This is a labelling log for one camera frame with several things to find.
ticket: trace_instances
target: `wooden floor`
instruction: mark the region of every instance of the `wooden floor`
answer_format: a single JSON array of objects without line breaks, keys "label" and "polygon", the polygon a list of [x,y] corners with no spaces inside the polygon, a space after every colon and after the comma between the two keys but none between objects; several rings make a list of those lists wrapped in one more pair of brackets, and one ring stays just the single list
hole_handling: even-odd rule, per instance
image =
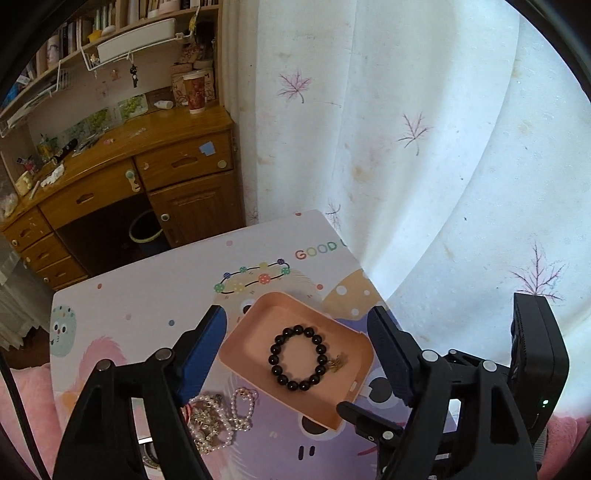
[{"label": "wooden floor", "polygon": [[15,369],[39,367],[49,361],[49,334],[42,328],[29,330],[24,338],[24,346],[19,350],[11,347],[9,351],[0,348],[8,366]]}]

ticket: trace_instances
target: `black bead bracelet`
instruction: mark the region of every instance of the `black bead bracelet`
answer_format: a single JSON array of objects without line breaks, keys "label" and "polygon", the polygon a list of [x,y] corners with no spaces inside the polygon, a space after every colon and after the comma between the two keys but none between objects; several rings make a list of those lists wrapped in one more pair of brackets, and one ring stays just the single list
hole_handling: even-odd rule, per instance
[{"label": "black bead bracelet", "polygon": [[[281,345],[294,335],[301,335],[302,333],[304,336],[311,339],[312,343],[316,345],[316,353],[318,354],[316,361],[318,362],[318,366],[316,366],[314,373],[310,375],[307,380],[302,380],[298,383],[294,380],[290,380],[287,375],[283,373],[283,367],[279,365],[278,355],[281,353]],[[318,335],[312,327],[305,329],[302,325],[295,325],[293,328],[284,328],[283,333],[275,337],[275,343],[271,345],[270,350],[272,355],[269,357],[269,363],[273,365],[271,367],[271,373],[277,377],[277,383],[279,383],[279,385],[285,385],[290,391],[296,391],[298,389],[302,391],[309,390],[312,385],[317,385],[320,382],[321,376],[326,373],[325,365],[329,361],[328,357],[325,355],[326,345],[322,344],[322,337]]]}]

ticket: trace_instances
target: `blue sticky note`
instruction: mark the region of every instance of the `blue sticky note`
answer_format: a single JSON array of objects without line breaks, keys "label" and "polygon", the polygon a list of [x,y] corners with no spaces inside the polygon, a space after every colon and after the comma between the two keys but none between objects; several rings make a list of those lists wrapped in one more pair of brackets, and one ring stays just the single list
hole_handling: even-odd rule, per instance
[{"label": "blue sticky note", "polygon": [[205,153],[207,157],[209,155],[213,155],[216,152],[216,149],[211,142],[204,143],[201,145],[201,147],[199,147],[199,150],[201,150],[201,153]]}]

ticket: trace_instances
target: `white lace curtain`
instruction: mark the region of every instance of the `white lace curtain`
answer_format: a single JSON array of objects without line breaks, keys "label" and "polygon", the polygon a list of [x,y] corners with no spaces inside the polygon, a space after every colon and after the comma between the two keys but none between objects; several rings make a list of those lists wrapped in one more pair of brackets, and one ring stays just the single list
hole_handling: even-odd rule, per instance
[{"label": "white lace curtain", "polygon": [[20,348],[31,328],[49,329],[53,292],[0,237],[0,346]]},{"label": "white lace curtain", "polygon": [[591,413],[591,108],[504,0],[225,0],[248,221],[318,209],[421,346],[509,361],[544,294]]}]

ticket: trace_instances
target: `orange tray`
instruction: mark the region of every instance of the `orange tray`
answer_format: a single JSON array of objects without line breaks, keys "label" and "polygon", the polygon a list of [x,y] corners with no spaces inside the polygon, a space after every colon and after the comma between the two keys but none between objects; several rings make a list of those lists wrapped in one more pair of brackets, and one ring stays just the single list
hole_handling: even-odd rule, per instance
[{"label": "orange tray", "polygon": [[[337,372],[327,371],[318,385],[308,391],[289,391],[277,383],[268,362],[269,348],[285,327],[300,324],[322,335],[326,355],[340,355],[345,364]],[[297,381],[314,373],[315,346],[309,338],[297,335],[283,346],[280,365],[284,373]],[[219,359],[236,375],[284,405],[332,430],[342,419],[336,412],[341,401],[353,402],[374,360],[374,349],[363,333],[341,325],[289,295],[270,292],[260,297],[229,334],[219,350]]]}]

